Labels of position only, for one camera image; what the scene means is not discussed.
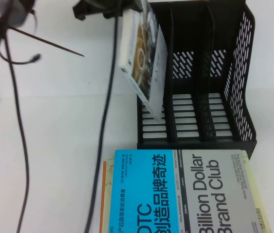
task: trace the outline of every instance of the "orange book edge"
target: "orange book edge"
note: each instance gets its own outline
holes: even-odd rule
[[[99,230],[100,233],[102,233],[102,231],[103,231],[103,206],[104,206],[104,190],[106,187],[106,172],[107,172],[107,161],[104,161],[103,162],[102,205],[100,208],[100,230]]]

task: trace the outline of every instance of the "book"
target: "book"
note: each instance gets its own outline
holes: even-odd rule
[[[271,233],[245,151],[118,150],[112,164],[102,233]]]
[[[110,208],[111,208],[111,193],[113,181],[114,158],[107,159],[103,163],[103,186],[102,186],[102,201],[100,215],[100,233],[108,233]]]
[[[119,67],[152,117],[160,120],[164,96],[167,47],[147,0],[143,12],[123,12]]]

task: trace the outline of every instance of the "desk organizer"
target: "desk organizer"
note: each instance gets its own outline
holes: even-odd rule
[[[138,149],[240,149],[256,131],[245,101],[255,18],[244,1],[152,3],[168,47],[162,120],[137,101]]]

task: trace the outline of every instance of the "black wire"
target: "black wire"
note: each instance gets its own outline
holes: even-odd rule
[[[29,13],[34,16],[34,34],[35,34],[36,30],[38,28],[38,17],[36,16],[34,9],[31,9],[31,11]]]
[[[25,191],[24,202],[23,202],[23,205],[22,205],[22,208],[21,208],[21,213],[20,213],[20,217],[19,217],[19,221],[18,221],[17,233],[19,233],[20,228],[21,228],[21,224],[22,224],[22,220],[24,218],[24,213],[25,213],[25,208],[26,208],[28,193],[29,193],[29,162],[28,162],[26,138],[25,138],[25,133],[24,133],[24,129],[23,129],[23,126],[22,126],[21,116],[20,116],[17,83],[16,83],[16,78],[15,78],[15,73],[14,73],[12,58],[11,58],[11,54],[10,54],[10,48],[9,48],[7,35],[5,35],[4,42],[5,42],[7,59],[8,59],[9,65],[10,65],[11,76],[12,76],[12,81],[13,81],[17,119],[18,119],[19,130],[20,130],[21,140],[22,140],[23,149],[24,149],[25,165],[26,165],[26,191]]]
[[[9,59],[5,58],[1,52],[0,52],[0,57],[1,57],[4,61],[6,61],[6,62],[8,62],[8,63],[12,63],[13,65],[27,65],[27,64],[34,63],[34,62],[37,62],[38,60],[40,60],[41,54],[39,54],[39,53],[36,54],[35,56],[32,57],[31,60],[29,60],[29,61],[27,61],[27,62],[14,62],[14,61],[10,61]]]
[[[107,114],[108,114],[108,108],[109,108],[111,90],[112,90],[112,83],[113,83],[113,76],[114,76],[114,68],[115,68],[115,63],[116,63],[117,40],[118,40],[118,24],[119,24],[119,15],[120,15],[120,11],[121,11],[121,5],[122,5],[122,0],[119,0],[117,12],[116,12],[116,17],[115,17],[115,24],[114,24],[114,41],[113,41],[114,44],[113,44],[113,55],[112,55],[110,80],[109,80],[106,103],[105,103],[105,106],[104,106],[102,125],[101,125],[100,135],[99,135],[99,145],[98,145],[98,154],[97,154],[97,163],[96,163],[93,191],[92,191],[92,197],[91,197],[91,200],[90,200],[90,207],[89,207],[86,227],[85,227],[85,231],[84,231],[85,233],[89,233],[90,225],[91,225],[93,214],[94,214],[96,192],[97,192],[97,185],[98,185],[98,175],[99,175],[99,170],[100,170],[100,163],[101,163],[101,160],[102,160],[103,132],[104,132],[104,126],[105,126],[105,122],[106,122],[106,118],[107,118]]]

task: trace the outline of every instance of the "blue book cover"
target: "blue book cover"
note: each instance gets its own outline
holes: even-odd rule
[[[118,150],[110,233],[262,233],[240,150]]]

